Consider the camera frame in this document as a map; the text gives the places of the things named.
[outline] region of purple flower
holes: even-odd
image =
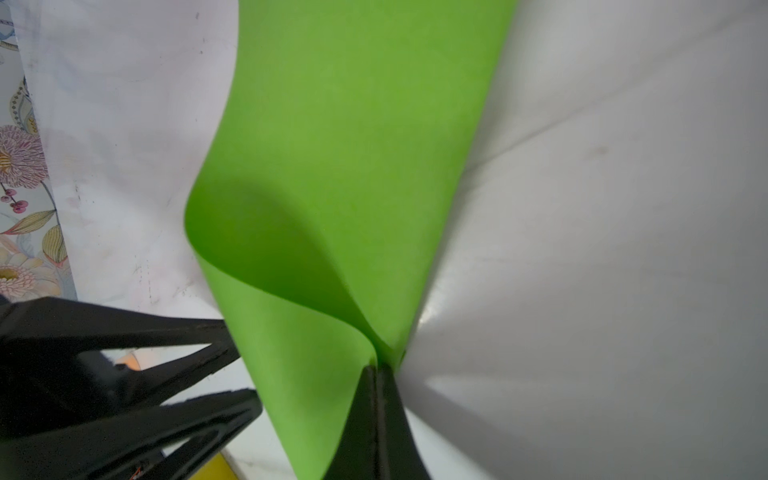
[[[0,127],[0,182],[35,188],[48,176],[40,137],[15,125]]]

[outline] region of white table surface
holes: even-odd
[[[13,1],[81,300],[217,316],[181,219],[237,3]],[[766,323],[768,2],[522,0],[406,405],[497,478],[762,478]]]

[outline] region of floral tablecloth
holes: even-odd
[[[11,301],[77,295],[48,167],[15,43],[0,0],[0,295]]]

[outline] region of yellow object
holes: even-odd
[[[221,454],[213,457],[191,480],[237,480],[230,464]]]

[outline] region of folded green paper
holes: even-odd
[[[298,478],[397,367],[514,0],[241,0],[186,228]]]

